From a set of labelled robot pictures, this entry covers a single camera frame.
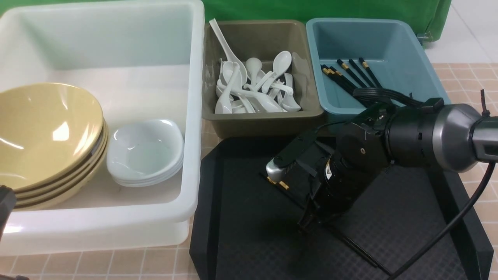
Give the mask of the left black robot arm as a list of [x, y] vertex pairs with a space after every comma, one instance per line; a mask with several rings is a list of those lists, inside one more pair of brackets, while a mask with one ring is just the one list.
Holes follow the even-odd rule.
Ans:
[[13, 212], [17, 202], [14, 190], [1, 185], [0, 186], [0, 238], [7, 225], [10, 214]]

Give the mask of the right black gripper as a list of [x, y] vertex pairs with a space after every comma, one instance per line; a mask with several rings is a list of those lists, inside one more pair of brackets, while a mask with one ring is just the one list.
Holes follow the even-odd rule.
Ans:
[[350, 210], [384, 169], [384, 136], [344, 130], [332, 148], [318, 141], [318, 131], [294, 138], [274, 158], [278, 167], [294, 161], [311, 176], [300, 232], [309, 233]]

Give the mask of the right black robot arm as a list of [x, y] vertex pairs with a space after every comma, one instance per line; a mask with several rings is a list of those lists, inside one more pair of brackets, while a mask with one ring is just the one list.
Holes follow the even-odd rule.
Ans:
[[339, 125], [336, 146], [310, 171], [315, 181], [299, 221], [303, 230], [349, 211], [391, 165], [464, 173], [478, 162], [497, 163], [497, 117], [466, 103], [445, 105], [431, 98], [415, 107], [376, 103], [351, 119], [301, 133], [267, 163], [266, 178], [284, 179], [316, 144], [318, 131], [332, 125]]

